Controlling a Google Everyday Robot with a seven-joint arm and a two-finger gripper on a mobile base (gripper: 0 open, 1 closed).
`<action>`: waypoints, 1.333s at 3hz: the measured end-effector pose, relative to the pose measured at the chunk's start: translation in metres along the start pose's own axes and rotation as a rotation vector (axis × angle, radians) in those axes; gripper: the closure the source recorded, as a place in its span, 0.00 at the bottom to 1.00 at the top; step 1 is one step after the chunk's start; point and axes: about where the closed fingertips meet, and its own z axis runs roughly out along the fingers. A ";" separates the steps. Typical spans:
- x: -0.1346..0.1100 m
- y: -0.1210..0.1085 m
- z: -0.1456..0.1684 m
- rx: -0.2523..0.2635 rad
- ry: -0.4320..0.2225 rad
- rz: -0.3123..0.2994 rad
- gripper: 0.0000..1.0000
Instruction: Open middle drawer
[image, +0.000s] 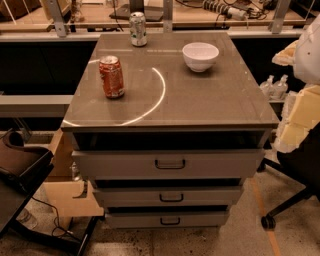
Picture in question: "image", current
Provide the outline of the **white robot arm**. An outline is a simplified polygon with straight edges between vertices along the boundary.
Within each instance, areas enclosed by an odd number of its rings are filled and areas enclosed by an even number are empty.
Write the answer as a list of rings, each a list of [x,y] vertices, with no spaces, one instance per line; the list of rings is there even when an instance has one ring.
[[[305,87],[290,93],[285,100],[274,146],[289,153],[297,149],[309,132],[320,122],[320,15],[301,34],[272,58],[281,66],[291,65],[294,77]]]

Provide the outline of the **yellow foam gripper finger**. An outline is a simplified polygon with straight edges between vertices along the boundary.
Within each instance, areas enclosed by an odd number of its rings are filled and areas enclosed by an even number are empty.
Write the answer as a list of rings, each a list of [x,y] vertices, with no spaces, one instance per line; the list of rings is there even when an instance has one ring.
[[[299,92],[289,93],[276,132],[274,147],[281,153],[289,153],[320,122],[319,44],[296,40],[276,53],[272,62],[292,66],[294,76],[305,83]]]

